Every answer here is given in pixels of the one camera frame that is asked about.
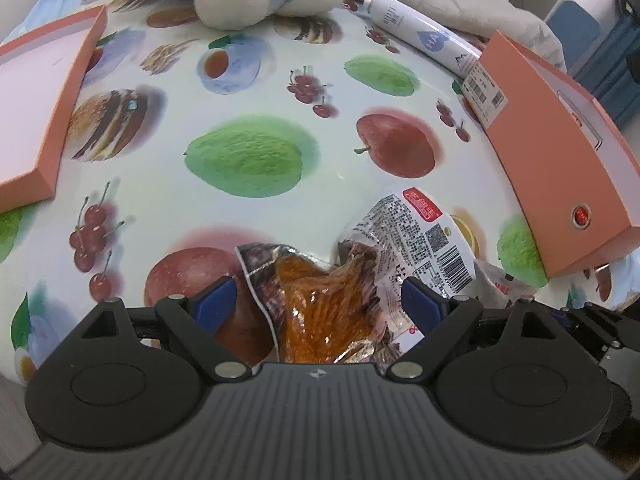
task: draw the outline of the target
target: red button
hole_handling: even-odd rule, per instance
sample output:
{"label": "red button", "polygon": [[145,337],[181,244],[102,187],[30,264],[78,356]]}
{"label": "red button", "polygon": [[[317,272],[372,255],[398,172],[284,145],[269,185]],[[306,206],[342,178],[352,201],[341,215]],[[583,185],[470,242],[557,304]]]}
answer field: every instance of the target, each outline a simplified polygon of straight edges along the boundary
{"label": "red button", "polygon": [[590,220],[591,215],[589,213],[589,210],[585,206],[579,205],[574,209],[574,223],[578,227],[587,227]]}

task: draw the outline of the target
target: printed green lime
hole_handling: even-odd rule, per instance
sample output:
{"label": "printed green lime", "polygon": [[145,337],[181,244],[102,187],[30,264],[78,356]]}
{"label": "printed green lime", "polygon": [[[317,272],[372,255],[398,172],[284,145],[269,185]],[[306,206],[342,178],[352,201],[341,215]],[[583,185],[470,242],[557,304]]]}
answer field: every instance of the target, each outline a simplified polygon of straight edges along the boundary
{"label": "printed green lime", "polygon": [[27,295],[15,311],[14,320],[11,322],[11,343],[16,348],[27,348],[27,339],[31,331],[31,322],[29,321],[29,301]]}
{"label": "printed green lime", "polygon": [[344,64],[355,80],[396,97],[409,96],[418,89],[418,78],[407,67],[382,56],[358,56]]}
{"label": "printed green lime", "polygon": [[0,263],[4,262],[14,248],[24,208],[0,214]]}
{"label": "printed green lime", "polygon": [[315,151],[315,141],[300,126],[252,116],[195,139],[184,161],[192,173],[222,191],[264,198],[292,189],[309,152]]}
{"label": "printed green lime", "polygon": [[451,88],[457,95],[462,95],[462,86],[460,86],[460,81],[458,81],[457,79],[453,80],[453,83],[451,83]]}
{"label": "printed green lime", "polygon": [[549,280],[527,221],[518,217],[503,229],[497,245],[502,268],[512,276],[541,288]]}

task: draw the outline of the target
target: pink box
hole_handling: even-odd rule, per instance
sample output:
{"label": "pink box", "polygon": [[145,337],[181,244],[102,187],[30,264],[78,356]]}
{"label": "pink box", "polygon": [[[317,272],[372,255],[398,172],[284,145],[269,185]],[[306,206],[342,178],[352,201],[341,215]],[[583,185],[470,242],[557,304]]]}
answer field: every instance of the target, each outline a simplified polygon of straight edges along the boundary
{"label": "pink box", "polygon": [[84,73],[107,23],[104,6],[0,46],[0,213],[55,195]]}
{"label": "pink box", "polygon": [[550,278],[640,246],[640,165],[584,88],[498,32],[463,93],[513,185]]}

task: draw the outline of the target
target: plastic wrapper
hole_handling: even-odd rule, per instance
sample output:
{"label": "plastic wrapper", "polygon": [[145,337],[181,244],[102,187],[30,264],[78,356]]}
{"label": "plastic wrapper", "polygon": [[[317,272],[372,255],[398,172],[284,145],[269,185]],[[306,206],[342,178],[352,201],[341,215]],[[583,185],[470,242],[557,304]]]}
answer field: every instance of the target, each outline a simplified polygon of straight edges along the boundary
{"label": "plastic wrapper", "polygon": [[402,309],[405,278],[446,298],[473,289],[471,248],[415,187],[391,188],[355,219],[335,265],[281,244],[236,250],[283,362],[375,362],[384,371],[423,338]]}
{"label": "plastic wrapper", "polygon": [[532,298],[537,289],[484,260],[474,262],[476,291],[485,308],[507,308],[519,298]]}
{"label": "plastic wrapper", "polygon": [[375,294],[375,249],[347,254],[341,266],[285,245],[249,244],[239,247],[238,255],[267,315],[280,361],[371,359],[385,329]]}

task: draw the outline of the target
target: printed cherry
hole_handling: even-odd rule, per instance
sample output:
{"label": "printed cherry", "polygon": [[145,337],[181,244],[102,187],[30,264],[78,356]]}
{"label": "printed cherry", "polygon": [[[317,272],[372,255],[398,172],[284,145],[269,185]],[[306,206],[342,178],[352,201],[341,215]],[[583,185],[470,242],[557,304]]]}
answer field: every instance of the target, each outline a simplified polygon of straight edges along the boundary
{"label": "printed cherry", "polygon": [[290,85],[287,86],[287,90],[289,90],[289,92],[291,92],[292,94],[297,94],[299,90],[298,85],[293,81],[293,70],[289,72],[289,83]]}
{"label": "printed cherry", "polygon": [[445,123],[449,128],[453,128],[455,126],[455,121],[448,115],[441,115],[440,120]]}
{"label": "printed cherry", "polygon": [[300,93],[302,95],[316,97],[318,95],[319,91],[320,90],[316,85],[304,84],[304,85],[299,85],[298,86],[298,93]]}
{"label": "printed cherry", "polygon": [[333,109],[329,105],[324,104],[324,96],[322,96],[322,104],[314,105],[313,111],[318,117],[322,117],[323,119],[331,117],[333,113]]}
{"label": "printed cherry", "polygon": [[107,211],[102,206],[102,203],[104,202],[104,198],[107,196],[107,191],[109,190],[110,185],[111,182],[107,182],[106,186],[104,186],[104,192],[102,194],[102,198],[100,199],[100,203],[90,206],[89,209],[86,210],[86,213],[84,213],[84,222],[89,227],[104,224],[104,222],[106,221]]}
{"label": "printed cherry", "polygon": [[463,142],[469,142],[469,134],[468,132],[465,130],[465,121],[462,121],[462,123],[460,124],[459,128],[456,128],[456,135],[458,136],[458,138],[460,140],[462,140]]}
{"label": "printed cherry", "polygon": [[111,280],[107,276],[107,267],[109,266],[112,254],[113,251],[109,251],[107,261],[104,264],[104,270],[98,272],[98,274],[94,274],[89,280],[89,294],[98,302],[106,300],[111,295]]}
{"label": "printed cherry", "polygon": [[318,80],[306,73],[306,66],[302,67],[302,74],[298,74],[295,78],[297,85],[307,85],[307,86],[315,86]]}
{"label": "printed cherry", "polygon": [[80,210],[80,214],[78,215],[78,222],[76,223],[76,229],[69,235],[69,245],[73,249],[79,249],[82,247],[82,236],[84,235],[84,227],[80,227],[80,222],[82,221],[82,212],[84,208],[89,202],[89,197],[84,197],[84,203],[82,204],[82,209]]}
{"label": "printed cherry", "polygon": [[108,232],[104,225],[93,227],[85,237],[86,249],[92,253],[100,253],[107,246],[107,238],[123,225],[124,221],[119,222],[116,227]]}
{"label": "printed cherry", "polygon": [[373,41],[375,41],[377,44],[385,44],[386,43],[386,38],[382,35],[382,33],[378,30],[376,30],[375,28],[368,28],[367,30],[367,36],[369,38],[371,38]]}
{"label": "printed cherry", "polygon": [[74,263],[80,272],[89,272],[95,265],[95,253],[89,252],[86,248],[76,249]]}
{"label": "printed cherry", "polygon": [[436,105],[436,110],[439,111],[441,113],[441,115],[445,115],[445,116],[449,116],[451,117],[451,109],[438,101],[438,104]]}
{"label": "printed cherry", "polygon": [[311,104],[315,98],[315,95],[296,94],[296,99],[305,105]]}

